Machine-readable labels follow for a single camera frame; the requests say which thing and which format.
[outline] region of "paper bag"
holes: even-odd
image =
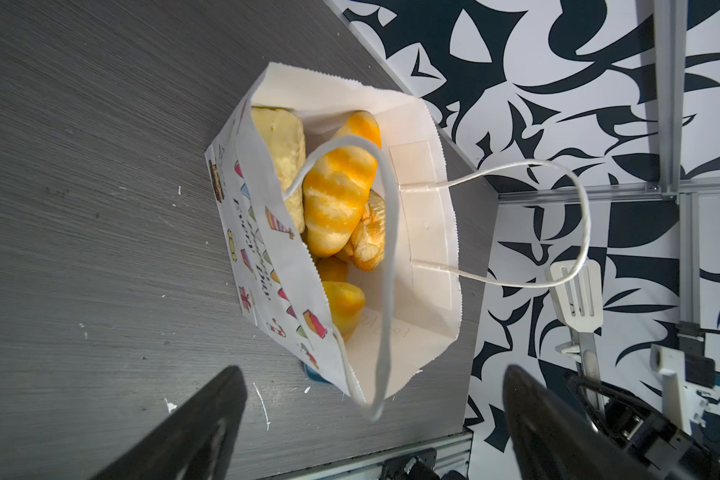
[[[394,198],[400,206],[396,224],[386,225],[388,231],[396,229],[398,238],[386,245],[383,264],[394,271],[391,365],[382,366],[390,369],[386,391],[379,396],[383,400],[445,351],[458,337],[461,323],[457,275],[412,265],[420,260],[458,268],[450,193],[401,193],[396,188],[446,181],[432,118],[424,102],[411,95],[271,63],[206,150],[243,315],[359,402],[376,396],[383,268],[364,272],[351,267],[347,282],[363,289],[366,305],[360,325],[343,345],[333,334],[317,269],[283,203],[275,166],[254,126],[251,107],[285,108],[299,117],[307,153],[330,139],[356,110],[369,111],[378,122],[381,151],[388,159],[384,162],[391,164],[388,171],[394,178],[393,188],[385,189],[377,173],[373,189],[386,199],[388,212]]]

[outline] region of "bread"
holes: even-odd
[[[306,160],[302,121],[282,108],[251,108],[251,117],[275,162],[280,188],[286,191]],[[301,187],[286,198],[286,208],[298,232],[303,232],[305,223]]]
[[[384,221],[387,205],[371,190],[365,213],[349,237],[352,263],[360,270],[373,270],[384,260]]]
[[[342,262],[335,256],[329,256],[327,258],[321,258],[317,262],[317,273],[320,275],[320,280],[333,281],[333,282],[346,282],[347,274],[349,273],[349,264]]]
[[[365,306],[365,293],[360,287],[346,282],[323,282],[333,325],[346,342],[360,323],[360,312]]]
[[[367,111],[354,113],[333,137],[349,134],[382,145],[378,124]],[[315,255],[331,256],[346,245],[365,211],[376,167],[365,150],[343,147],[320,158],[307,173],[304,219],[307,246]]]

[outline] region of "gray table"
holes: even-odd
[[[0,478],[92,475],[229,364],[272,423],[251,389],[237,478],[461,430],[482,284],[374,425],[240,317],[202,152],[269,61],[395,88],[319,0],[0,2]],[[495,193],[452,195],[484,273]]]

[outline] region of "bag handle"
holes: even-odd
[[[382,272],[382,342],[378,348],[378,362],[376,363],[375,381],[376,391],[371,403],[367,403],[365,401],[365,398],[356,383],[355,375],[352,372],[352,367],[349,365],[349,360],[347,358],[344,339],[341,334],[338,333],[337,329],[333,330],[333,336],[336,338],[336,341],[338,342],[338,349],[342,354],[344,374],[348,379],[347,387],[349,388],[349,392],[351,394],[350,397],[358,406],[360,406],[363,416],[372,422],[375,422],[382,416],[382,410],[384,409],[384,395],[387,392],[389,374],[392,365],[390,335],[392,330],[392,308],[394,302],[394,246],[398,242],[397,224],[400,211],[400,206],[398,204],[397,178],[394,176],[389,159],[387,159],[387,156],[379,147],[376,146],[376,144],[357,135],[344,135],[325,142],[317,147],[315,151],[310,153],[304,165],[298,171],[293,183],[291,183],[291,185],[282,194],[282,198],[285,200],[293,195],[298,186],[304,181],[304,177],[307,175],[307,172],[315,166],[317,160],[322,158],[323,155],[341,147],[362,148],[376,158],[378,168],[382,172],[382,184],[384,185],[384,191],[387,195],[384,199],[386,202],[385,222],[386,225],[394,226],[394,228],[384,229],[384,271]]]
[[[428,270],[440,270],[440,271],[446,271],[451,272],[452,274],[461,275],[466,278],[471,278],[472,280],[480,280],[480,282],[489,283],[491,285],[500,285],[500,286],[512,286],[514,288],[550,288],[552,286],[562,285],[563,283],[569,282],[573,280],[576,275],[579,274],[579,270],[581,270],[581,267],[584,265],[584,262],[586,262],[586,255],[589,253],[590,249],[590,237],[591,237],[591,230],[592,230],[592,219],[590,218],[590,203],[588,199],[586,198],[586,190],[584,189],[584,186],[579,181],[578,176],[568,167],[565,167],[564,165],[556,164],[554,162],[548,161],[548,160],[522,160],[522,161],[516,161],[512,162],[510,164],[501,165],[499,167],[489,167],[489,168],[483,168],[482,170],[478,170],[470,175],[465,175],[462,178],[457,178],[456,180],[451,180],[448,182],[424,182],[420,184],[406,184],[400,186],[401,192],[419,192],[419,191],[426,191],[426,190],[436,190],[439,188],[450,188],[455,185],[462,184],[465,181],[472,180],[473,178],[482,177],[483,175],[490,174],[492,172],[495,172],[497,170],[503,170],[504,168],[512,168],[512,167],[520,167],[523,165],[546,165],[547,167],[557,168],[558,170],[562,170],[568,178],[571,179],[571,181],[574,182],[574,186],[576,187],[576,193],[579,195],[579,200],[581,204],[581,218],[584,221],[584,232],[581,235],[581,248],[579,251],[579,255],[576,258],[576,263],[574,264],[574,268],[566,275],[563,276],[563,278],[560,278],[559,280],[555,280],[552,282],[545,282],[545,283],[517,283],[517,282],[499,282],[498,280],[491,280],[487,278],[486,276],[479,276],[475,274],[470,274],[469,272],[464,272],[463,270],[459,270],[458,268],[454,268],[449,265],[443,265],[443,264],[436,264],[435,262],[427,262],[422,260],[412,260],[412,264],[414,266],[420,266],[421,268],[425,268]]]

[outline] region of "black and white patterned wall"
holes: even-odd
[[[540,158],[588,186],[658,180],[651,0],[332,1],[475,167]],[[686,54],[682,177],[720,176],[720,0],[690,0]],[[569,185],[543,167],[490,182]]]
[[[661,378],[649,366],[653,343],[678,348],[679,211],[672,202],[592,203],[589,257],[602,269],[604,323],[596,332],[600,374],[661,410]],[[702,316],[720,330],[720,199],[702,198]],[[489,274],[544,281],[549,266],[572,260],[581,242],[577,205],[499,206]],[[706,352],[720,372],[720,336]],[[509,439],[501,385],[509,364],[531,375],[581,412],[564,384],[573,360],[555,347],[570,340],[546,289],[485,290],[465,425],[474,430],[470,476],[520,478]],[[720,388],[707,414],[709,437],[720,438]]]

